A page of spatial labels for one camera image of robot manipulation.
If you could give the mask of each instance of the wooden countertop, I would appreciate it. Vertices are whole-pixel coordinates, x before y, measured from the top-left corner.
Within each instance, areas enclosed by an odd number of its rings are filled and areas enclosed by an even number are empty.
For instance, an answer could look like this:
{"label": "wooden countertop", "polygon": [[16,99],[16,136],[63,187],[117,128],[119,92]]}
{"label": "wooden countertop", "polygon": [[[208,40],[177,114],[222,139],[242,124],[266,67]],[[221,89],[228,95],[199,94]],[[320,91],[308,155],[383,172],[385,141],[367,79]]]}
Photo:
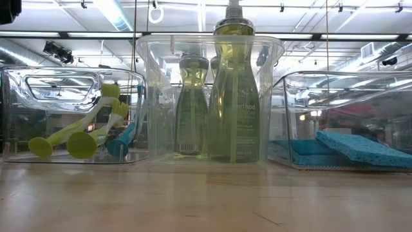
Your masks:
{"label": "wooden countertop", "polygon": [[0,164],[1,232],[411,230],[407,174]]}

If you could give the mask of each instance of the clear plastic bin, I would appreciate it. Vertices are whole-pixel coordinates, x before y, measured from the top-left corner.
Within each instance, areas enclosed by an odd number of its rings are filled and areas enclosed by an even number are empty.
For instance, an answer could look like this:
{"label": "clear plastic bin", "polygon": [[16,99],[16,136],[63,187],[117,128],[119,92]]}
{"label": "clear plastic bin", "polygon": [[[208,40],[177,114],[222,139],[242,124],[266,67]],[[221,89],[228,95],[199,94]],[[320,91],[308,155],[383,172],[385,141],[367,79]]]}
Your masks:
{"label": "clear plastic bin", "polygon": [[[147,136],[144,135],[147,133],[144,128],[146,87],[145,79],[140,74],[117,69],[64,67],[8,67],[0,70],[0,74],[5,162],[121,164],[147,158]],[[90,138],[92,134],[89,133],[103,128],[112,117],[112,107],[107,105],[96,110],[96,115],[91,113],[103,99],[102,84],[117,84],[115,89],[120,90],[120,95],[117,94],[116,103],[126,102],[129,108],[124,107],[122,114],[126,116],[120,117],[114,127],[106,126],[109,127],[108,133],[101,130],[96,148],[84,146],[76,151],[95,149],[88,151],[90,157],[75,158],[69,154],[66,141],[72,139],[74,149],[81,147],[82,141],[71,137],[70,133],[75,131],[73,128],[79,122],[85,122],[76,130]],[[91,115],[88,122],[84,120],[87,115]],[[128,145],[120,146],[122,151],[118,152],[116,147],[109,152],[109,143],[117,139],[131,122],[136,122],[140,128],[135,130],[133,140]],[[54,140],[51,139],[50,135],[70,124],[72,127],[66,130],[67,133],[58,133],[57,142],[55,136]],[[43,142],[37,144],[37,155],[29,148],[30,141],[35,141],[36,137]],[[46,152],[42,149],[48,147],[47,143],[53,145],[50,146],[52,150]]]}
{"label": "clear plastic bin", "polygon": [[[213,83],[210,60],[216,56],[216,47],[222,45],[240,45],[250,49],[250,64],[257,85],[260,105],[259,160],[266,159],[272,72],[274,63],[284,52],[283,43],[273,37],[245,35],[148,35],[138,40],[138,53],[145,61],[147,70],[150,105],[148,112],[149,156],[152,161],[172,164],[185,162],[219,163],[209,159],[206,151],[196,156],[178,155],[174,152],[176,103],[181,86],[179,84],[172,86],[170,76],[163,73],[171,72],[173,74],[175,70],[171,67],[174,66],[178,70],[180,57],[183,53],[191,53],[197,49],[198,55],[209,60],[208,78],[206,87],[204,87],[208,104],[211,84]],[[213,128],[214,125],[208,125],[208,130],[213,130]]]}
{"label": "clear plastic bin", "polygon": [[412,72],[295,72],[272,90],[268,158],[297,169],[412,171]]}

